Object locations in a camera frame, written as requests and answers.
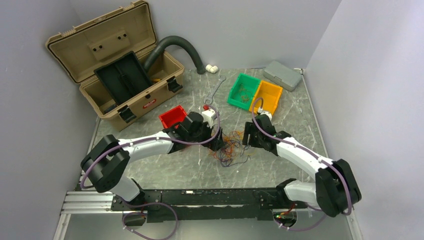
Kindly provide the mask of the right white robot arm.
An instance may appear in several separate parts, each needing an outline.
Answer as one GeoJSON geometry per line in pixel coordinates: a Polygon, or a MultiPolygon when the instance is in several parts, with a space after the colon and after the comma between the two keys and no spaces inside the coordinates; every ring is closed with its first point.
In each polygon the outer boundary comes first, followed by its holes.
{"type": "Polygon", "coordinates": [[[276,131],[269,116],[257,115],[244,125],[243,145],[264,149],[306,172],[312,182],[287,179],[275,188],[276,203],[287,208],[294,202],[319,207],[329,217],[349,213],[362,199],[349,163],[332,160],[299,143],[291,134],[276,131]]]}

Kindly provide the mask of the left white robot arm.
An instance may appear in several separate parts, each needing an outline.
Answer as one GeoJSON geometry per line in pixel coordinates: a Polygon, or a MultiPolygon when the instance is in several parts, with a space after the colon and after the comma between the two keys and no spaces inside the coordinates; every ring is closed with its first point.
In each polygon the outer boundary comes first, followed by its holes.
{"type": "Polygon", "coordinates": [[[134,179],[124,175],[129,163],[193,145],[216,151],[223,144],[220,115],[211,108],[201,113],[190,112],[182,121],[153,135],[117,139],[109,134],[81,161],[84,176],[80,186],[87,189],[85,181],[89,180],[98,193],[111,192],[129,209],[137,210],[145,203],[146,194],[134,179]]]}

